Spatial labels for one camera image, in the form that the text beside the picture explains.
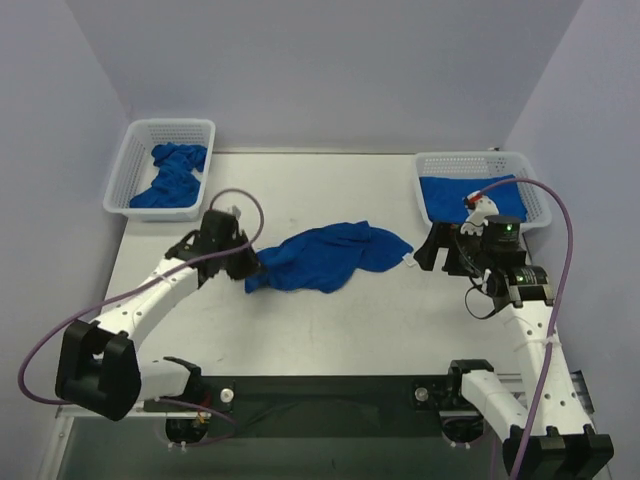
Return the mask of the blue towel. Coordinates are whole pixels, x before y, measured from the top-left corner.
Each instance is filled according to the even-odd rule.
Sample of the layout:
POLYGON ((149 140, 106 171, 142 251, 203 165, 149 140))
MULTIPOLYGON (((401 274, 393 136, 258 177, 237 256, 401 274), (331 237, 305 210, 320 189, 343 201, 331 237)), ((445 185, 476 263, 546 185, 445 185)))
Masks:
POLYGON ((301 232, 257 253, 264 270, 245 280, 247 294, 260 289, 341 289, 355 271, 384 273, 413 252, 397 234, 366 221, 341 222, 301 232))
MULTIPOLYGON (((428 218, 432 223, 463 222, 468 216, 464 205, 466 196, 510 178, 513 178, 513 175, 485 179, 422 176, 419 182, 428 218)), ((517 216, 521 222, 526 220, 527 210, 515 183, 496 187, 488 196, 497 204, 501 214, 517 216)))

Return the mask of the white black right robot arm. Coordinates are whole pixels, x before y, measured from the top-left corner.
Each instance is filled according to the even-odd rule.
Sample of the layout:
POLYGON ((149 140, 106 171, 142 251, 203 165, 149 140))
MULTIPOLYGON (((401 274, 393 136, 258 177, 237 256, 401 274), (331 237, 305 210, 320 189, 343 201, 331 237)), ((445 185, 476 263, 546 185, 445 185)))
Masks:
POLYGON ((436 222, 414 258, 431 271, 441 249, 443 271, 466 277, 491 299, 485 320, 500 321, 520 370, 517 400, 486 360, 454 360, 438 384, 419 386, 416 404, 440 412, 475 410, 497 435, 505 470, 514 479, 593 479, 612 459, 583 406, 552 321, 556 296, 546 271, 520 245, 520 223, 491 215, 482 223, 436 222))

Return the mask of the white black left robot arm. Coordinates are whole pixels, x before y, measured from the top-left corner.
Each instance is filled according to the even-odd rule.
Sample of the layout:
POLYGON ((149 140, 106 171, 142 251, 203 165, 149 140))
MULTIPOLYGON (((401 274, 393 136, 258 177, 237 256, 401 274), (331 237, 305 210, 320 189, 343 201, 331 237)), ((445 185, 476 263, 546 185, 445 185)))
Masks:
POLYGON ((138 402, 174 398, 196 403, 205 396, 199 366, 175 356, 140 362, 144 340, 183 300, 221 271, 232 280, 257 273, 261 264, 237 217, 207 211, 198 229, 170 247, 128 299, 64 331, 56 395, 113 421, 138 402))

